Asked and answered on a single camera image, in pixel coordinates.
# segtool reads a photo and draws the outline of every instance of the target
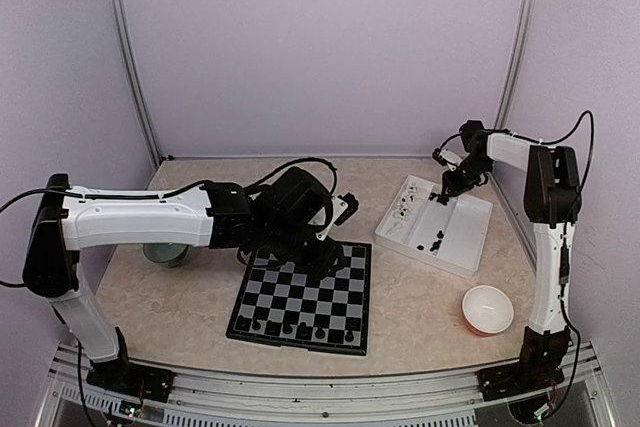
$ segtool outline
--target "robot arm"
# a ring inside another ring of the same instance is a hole
[[[485,130],[479,121],[460,128],[467,157],[436,149],[434,159],[449,166],[442,176],[442,193],[455,197],[486,183],[494,162],[526,172],[524,209],[536,240],[536,290],[520,360],[513,368],[480,372],[485,400],[515,395],[561,383],[559,369],[567,353],[570,330],[562,303],[569,292],[571,246],[580,210],[579,178],[570,147],[532,143],[508,131]]]
[[[203,181],[179,191],[105,191],[49,179],[61,195],[43,196],[23,271],[25,285],[45,297],[82,343],[92,363],[90,384],[166,401],[173,374],[132,364],[122,333],[107,322],[89,289],[80,251],[98,245],[180,243],[243,254],[269,251],[321,279],[344,266],[329,238],[358,208],[351,194],[333,196],[307,171],[291,167],[271,185],[243,189]]]

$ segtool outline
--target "table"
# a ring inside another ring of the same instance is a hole
[[[337,193],[353,192],[359,211],[336,240],[373,243],[373,233],[407,175],[439,183],[442,168],[430,159],[331,159]],[[211,179],[247,185],[283,159],[174,160],[164,162],[150,188],[173,189]],[[303,166],[330,185],[321,165]],[[194,249],[186,265],[162,268],[139,245],[119,246],[97,297],[122,329],[132,357],[223,372],[284,376],[360,376],[427,372],[517,357],[533,305],[534,276],[492,187],[472,192],[494,204],[478,273],[462,279],[373,246],[369,348],[366,357],[269,347],[225,337],[244,267],[233,251]],[[512,326],[477,337],[463,325],[461,301],[478,284],[511,299]]]

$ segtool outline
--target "beige table surface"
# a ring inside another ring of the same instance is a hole
[[[173,189],[211,179],[247,185],[282,159],[164,162],[151,187]],[[439,183],[442,168],[427,159],[335,159],[337,193],[353,192],[360,210],[331,236],[373,243],[373,233],[407,175]],[[329,185],[323,166],[308,168]],[[478,273],[470,280],[373,246],[366,357],[270,347],[225,337],[244,274],[235,251],[196,249],[176,269],[147,261],[141,246],[117,248],[98,290],[110,321],[133,357],[227,372],[273,375],[379,375],[440,370],[516,357],[533,305],[534,276],[490,186],[473,195],[493,203]],[[461,301],[478,284],[511,299],[512,326],[480,338],[462,324]]]

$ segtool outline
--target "white backdrop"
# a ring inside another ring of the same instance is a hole
[[[429,154],[492,124],[520,0],[124,0],[165,154]]]

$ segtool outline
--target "green bowl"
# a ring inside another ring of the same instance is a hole
[[[163,267],[178,267],[187,256],[189,246],[184,244],[144,244],[142,253],[154,264]]]

